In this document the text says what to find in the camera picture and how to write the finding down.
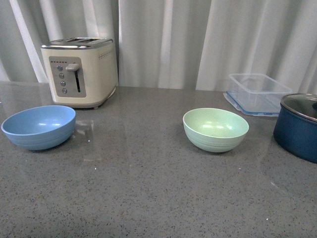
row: glass lid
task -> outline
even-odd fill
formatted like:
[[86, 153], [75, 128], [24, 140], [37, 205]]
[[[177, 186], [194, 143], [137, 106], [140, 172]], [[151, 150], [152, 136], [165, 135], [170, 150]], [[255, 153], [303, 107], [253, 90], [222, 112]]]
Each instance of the glass lid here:
[[289, 111], [317, 122], [317, 95], [290, 94], [281, 99], [281, 104]]

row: bowl rim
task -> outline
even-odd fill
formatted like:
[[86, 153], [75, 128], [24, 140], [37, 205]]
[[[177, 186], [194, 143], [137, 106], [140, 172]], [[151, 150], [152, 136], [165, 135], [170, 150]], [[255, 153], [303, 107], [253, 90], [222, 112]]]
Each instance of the bowl rim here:
[[[12, 117], [15, 117], [15, 116], [18, 115], [18, 114], [22, 114], [22, 113], [25, 113], [26, 111], [32, 111], [32, 110], [39, 109], [39, 108], [52, 108], [52, 107], [64, 108], [64, 109], [68, 110], [69, 112], [72, 112], [73, 115], [71, 116], [71, 118], [70, 118], [65, 124], [63, 124], [63, 125], [61, 125], [61, 126], [59, 126], [59, 127], [57, 127], [57, 128], [54, 128], [54, 129], [45, 131], [45, 132], [30, 133], [30, 134], [17, 134], [17, 133], [9, 132], [9, 131], [5, 130], [4, 127], [3, 127], [3, 125], [4, 125], [8, 120], [10, 120]], [[5, 134], [15, 135], [15, 136], [43, 135], [43, 134], [45, 134], [45, 133], [52, 132], [52, 131], [54, 131], [54, 130], [57, 130], [57, 129], [60, 129], [60, 128], [66, 126], [66, 125], [69, 124], [72, 120], [74, 120], [75, 117], [76, 117], [76, 111], [75, 111], [74, 109], [72, 109], [71, 107], [68, 107], [68, 106], [63, 106], [63, 105], [39, 106], [39, 107], [29, 108], [29, 109], [26, 109], [26, 110], [17, 112], [17, 113], [15, 113], [15, 114], [9, 116], [7, 119], [5, 119], [5, 120], [2, 122], [2, 124], [1, 124], [1, 130], [2, 130]]]
[[[198, 131], [192, 129], [191, 127], [189, 127], [188, 124], [185, 122], [185, 116], [186, 116], [188, 113], [192, 112], [192, 111], [205, 110], [205, 109], [212, 110], [212, 111], [223, 111], [223, 112], [226, 112], [226, 113], [235, 115], [236, 117], [242, 119], [242, 121], [244, 121], [244, 122], [246, 123], [246, 125], [248, 126], [248, 128], [247, 128], [247, 130], [246, 130], [244, 133], [241, 133], [241, 134], [238, 135], [238, 136], [219, 137], [219, 136], [206, 135], [206, 134], [200, 133], [200, 132], [198, 132]], [[240, 116], [240, 115], [238, 115], [238, 114], [235, 114], [235, 113], [233, 113], [233, 112], [224, 110], [224, 109], [219, 109], [219, 108], [196, 108], [196, 109], [192, 109], [192, 110], [190, 110], [190, 111], [188, 111], [188, 112], [186, 112], [186, 113], [184, 114], [184, 116], [183, 116], [183, 123], [184, 123], [184, 125], [186, 125], [186, 127], [187, 127], [188, 129], [190, 129], [191, 131], [193, 131], [193, 132], [195, 132], [195, 133], [197, 133], [197, 134], [200, 134], [200, 135], [203, 135], [203, 136], [207, 136], [207, 137], [209, 137], [209, 138], [218, 138], [218, 139], [238, 138], [238, 137], [240, 137], [240, 136], [245, 135], [245, 134], [249, 131], [249, 129], [250, 129], [250, 126], [249, 126], [248, 122], [247, 122], [242, 116]]]

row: green bowl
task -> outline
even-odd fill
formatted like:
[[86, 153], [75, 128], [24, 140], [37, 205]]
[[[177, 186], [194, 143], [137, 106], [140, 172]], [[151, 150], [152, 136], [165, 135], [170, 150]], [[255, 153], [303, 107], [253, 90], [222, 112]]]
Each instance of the green bowl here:
[[241, 116], [216, 108], [198, 108], [183, 117], [188, 139], [210, 152], [225, 152], [238, 146], [249, 130]]

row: toaster lever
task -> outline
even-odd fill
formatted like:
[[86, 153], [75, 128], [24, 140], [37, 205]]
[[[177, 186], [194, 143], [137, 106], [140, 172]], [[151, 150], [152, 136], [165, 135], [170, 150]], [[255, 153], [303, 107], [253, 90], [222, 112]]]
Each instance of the toaster lever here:
[[68, 66], [66, 66], [67, 71], [75, 72], [79, 69], [79, 64], [77, 63], [70, 63]]

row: toaster control panel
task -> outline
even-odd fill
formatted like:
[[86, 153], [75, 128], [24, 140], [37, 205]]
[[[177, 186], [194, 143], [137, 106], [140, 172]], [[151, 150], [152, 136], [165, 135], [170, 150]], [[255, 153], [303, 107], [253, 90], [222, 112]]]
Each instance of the toaster control panel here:
[[50, 56], [49, 60], [57, 95], [85, 98], [86, 89], [80, 58]]

